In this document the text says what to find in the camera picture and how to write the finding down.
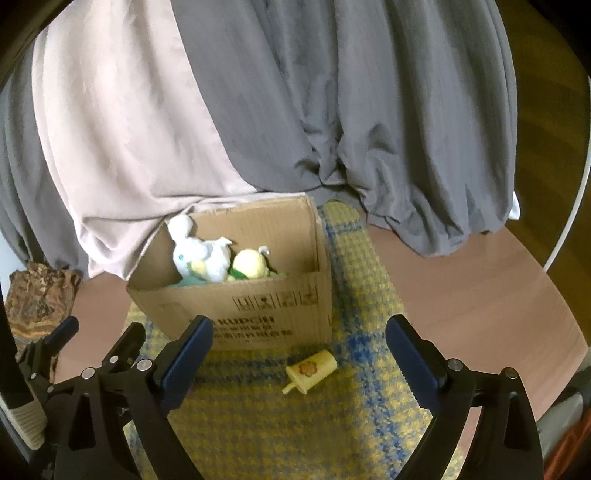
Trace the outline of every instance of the cardboard box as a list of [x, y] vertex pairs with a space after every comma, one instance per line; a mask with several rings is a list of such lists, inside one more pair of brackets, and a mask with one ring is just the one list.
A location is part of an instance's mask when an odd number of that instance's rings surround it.
[[332, 285], [323, 222], [310, 197], [291, 197], [192, 215], [192, 235], [225, 236], [233, 253], [269, 248], [282, 277], [166, 288], [178, 282], [174, 242], [163, 226], [129, 279], [128, 293], [169, 338], [198, 314], [213, 320], [213, 349], [244, 350], [328, 343]]

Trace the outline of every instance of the metal bolt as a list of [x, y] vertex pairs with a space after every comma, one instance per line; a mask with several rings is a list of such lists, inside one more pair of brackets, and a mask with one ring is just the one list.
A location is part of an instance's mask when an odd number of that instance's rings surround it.
[[462, 368], [464, 368], [464, 364], [457, 358], [450, 358], [447, 361], [447, 366], [454, 372], [459, 372]]
[[92, 368], [92, 367], [88, 367], [88, 368], [85, 368], [82, 371], [82, 373], [80, 374], [80, 376], [82, 378], [84, 378], [84, 380], [88, 380], [89, 378], [92, 378], [94, 374], [95, 374], [95, 369]]
[[511, 368], [511, 367], [505, 368], [505, 375], [512, 380], [515, 380], [519, 377], [517, 370], [515, 370], [515, 368]]
[[150, 367], [152, 366], [152, 360], [149, 360], [148, 358], [144, 358], [143, 360], [140, 360], [138, 362], [138, 364], [136, 365], [136, 367], [138, 368], [138, 370], [140, 372], [145, 372], [146, 370], [148, 370]]

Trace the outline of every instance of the gray blanket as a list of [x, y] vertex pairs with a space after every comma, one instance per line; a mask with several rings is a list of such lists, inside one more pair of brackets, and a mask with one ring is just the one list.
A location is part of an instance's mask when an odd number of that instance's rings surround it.
[[512, 205], [517, 88], [493, 0], [172, 0], [228, 156], [262, 190], [354, 192], [423, 255]]

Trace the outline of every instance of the stuffed toy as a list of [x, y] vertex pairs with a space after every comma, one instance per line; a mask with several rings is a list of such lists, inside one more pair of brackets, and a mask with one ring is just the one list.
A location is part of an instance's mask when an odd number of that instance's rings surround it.
[[269, 277], [270, 271], [267, 266], [267, 259], [263, 254], [269, 254], [267, 247], [260, 247], [258, 250], [246, 248], [239, 251], [234, 258], [234, 262], [232, 262], [231, 278], [228, 278], [228, 280]]
[[174, 265], [183, 278], [195, 275], [211, 283], [223, 283], [230, 267], [232, 242], [225, 237], [202, 241], [189, 234], [193, 220], [180, 213], [168, 221], [168, 232], [174, 240]]

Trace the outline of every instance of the toy popsicle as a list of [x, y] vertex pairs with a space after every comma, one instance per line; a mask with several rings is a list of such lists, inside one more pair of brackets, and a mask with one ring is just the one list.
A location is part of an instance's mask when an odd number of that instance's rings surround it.
[[283, 389], [283, 393], [289, 393], [293, 388], [297, 388], [305, 395], [309, 389], [328, 377], [336, 368], [336, 360], [327, 350], [322, 350], [298, 364], [288, 366], [285, 371], [291, 383]]

